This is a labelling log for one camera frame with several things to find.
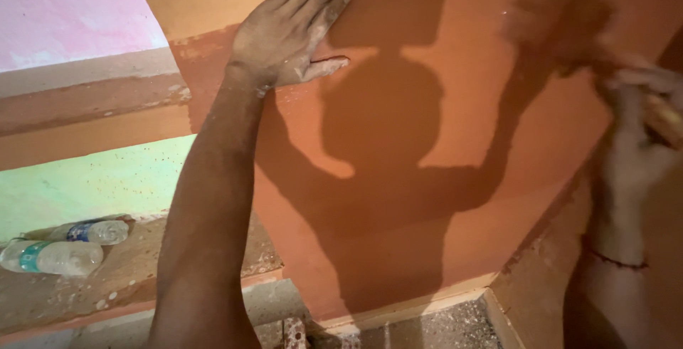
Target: hand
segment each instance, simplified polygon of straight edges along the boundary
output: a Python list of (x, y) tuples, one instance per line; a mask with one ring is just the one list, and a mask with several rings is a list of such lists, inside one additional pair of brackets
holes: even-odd
[(239, 65), (264, 84), (298, 84), (348, 65), (346, 57), (311, 62), (350, 0), (265, 0), (235, 34), (228, 65)]
[(641, 120), (639, 86), (668, 97), (683, 109), (683, 76), (655, 67), (620, 71), (607, 87), (615, 99), (617, 129), (606, 165), (606, 179), (616, 201), (638, 204), (677, 161), (679, 153), (653, 143)]

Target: terracotta wall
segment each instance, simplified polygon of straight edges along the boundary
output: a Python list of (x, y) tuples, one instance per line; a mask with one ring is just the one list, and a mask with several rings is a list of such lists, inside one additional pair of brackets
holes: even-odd
[[(148, 0), (193, 131), (260, 1)], [(267, 98), (255, 209), (314, 318), (499, 271), (591, 153), (607, 111), (500, 38), (510, 1), (354, 0), (318, 54), (352, 65)], [(683, 0), (612, 1), (624, 51), (653, 58), (683, 23)]]

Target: wrist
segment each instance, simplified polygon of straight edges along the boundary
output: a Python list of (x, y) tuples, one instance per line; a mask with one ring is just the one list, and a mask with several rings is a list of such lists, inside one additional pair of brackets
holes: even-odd
[(226, 76), (254, 86), (264, 93), (273, 88), (277, 80), (275, 74), (265, 68), (255, 67), (240, 60), (229, 60), (226, 65)]

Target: floor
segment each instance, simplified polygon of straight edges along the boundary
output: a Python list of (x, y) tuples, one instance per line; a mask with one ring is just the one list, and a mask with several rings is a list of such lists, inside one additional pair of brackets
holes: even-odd
[[(283, 319), (307, 318), (307, 310), (289, 280), (243, 290), (252, 324), (264, 349), (283, 349)], [(138, 349), (143, 348), (154, 311), (123, 316), (31, 337), (0, 349)], [(308, 337), (315, 349), (502, 349), (482, 298), (424, 316), (350, 335)]]

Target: blue label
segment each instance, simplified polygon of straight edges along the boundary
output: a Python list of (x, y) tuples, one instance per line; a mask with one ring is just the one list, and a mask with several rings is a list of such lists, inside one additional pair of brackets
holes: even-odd
[(90, 230), (90, 227), (92, 224), (78, 224), (74, 225), (69, 229), (69, 231), (66, 233), (66, 240), (67, 241), (83, 241), (83, 242), (89, 242), (88, 241), (88, 231)]
[(21, 252), (21, 256), (19, 256), (19, 266), (21, 266), (25, 272), (40, 273), (37, 262), (38, 255), (40, 254), (40, 251), (49, 244), (52, 244), (52, 242), (41, 241), (29, 245)]

